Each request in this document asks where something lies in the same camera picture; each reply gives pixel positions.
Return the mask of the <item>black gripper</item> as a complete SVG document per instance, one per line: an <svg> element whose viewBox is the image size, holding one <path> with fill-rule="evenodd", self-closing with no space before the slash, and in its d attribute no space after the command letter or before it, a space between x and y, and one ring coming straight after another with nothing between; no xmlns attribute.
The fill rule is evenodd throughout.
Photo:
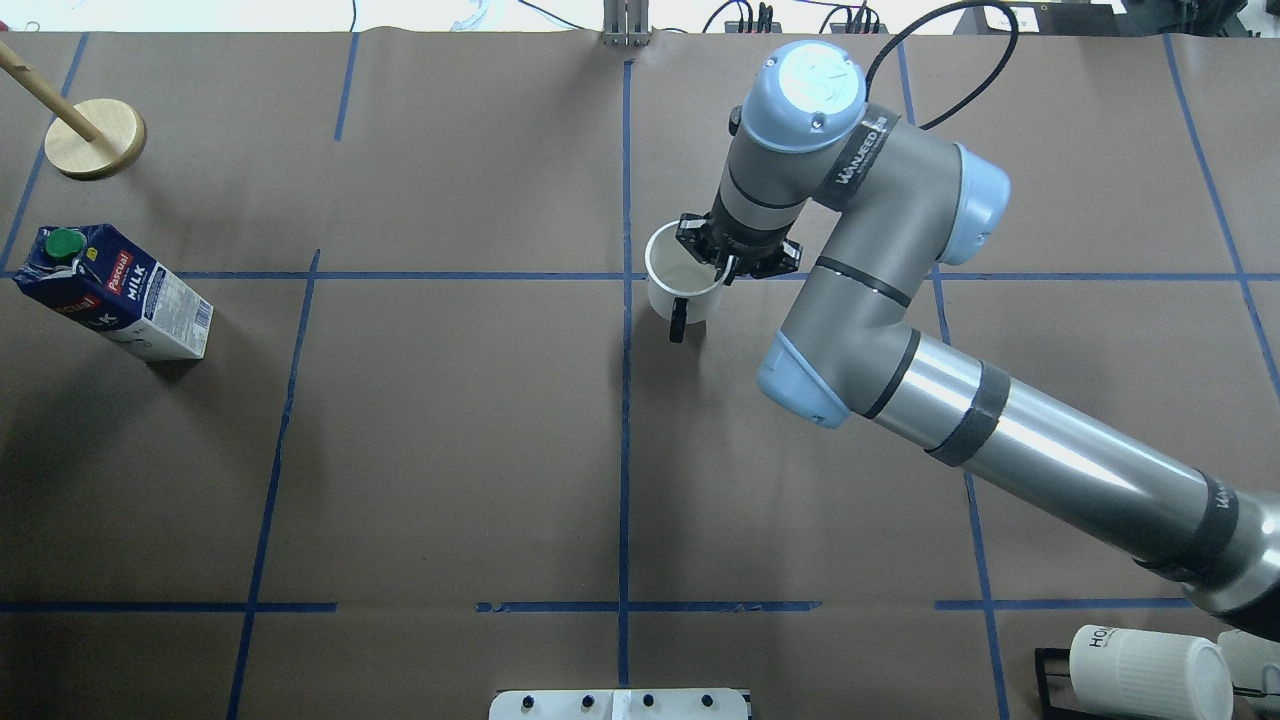
<svg viewBox="0 0 1280 720"><path fill-rule="evenodd" d="M716 283L730 284L746 275L768 279L795 273L803 247L786 237L786 229L758 231L727 213L685 213L676 225L678 245L698 263L717 269Z"/></svg>

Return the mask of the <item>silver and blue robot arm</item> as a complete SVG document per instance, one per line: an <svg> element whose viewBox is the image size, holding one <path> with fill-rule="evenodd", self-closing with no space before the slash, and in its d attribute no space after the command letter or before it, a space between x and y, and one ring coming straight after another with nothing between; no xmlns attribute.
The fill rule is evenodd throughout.
<svg viewBox="0 0 1280 720"><path fill-rule="evenodd" d="M765 55L730 117L710 210L676 238L730 284L795 273L803 210L838 217L756 373L762 393L818 427L860 416L1180 585L1221 623L1277 639L1277 496L1251 493L965 354L938 266L972 260L1011 197L1009 174L869 100L873 73L819 40Z"/></svg>

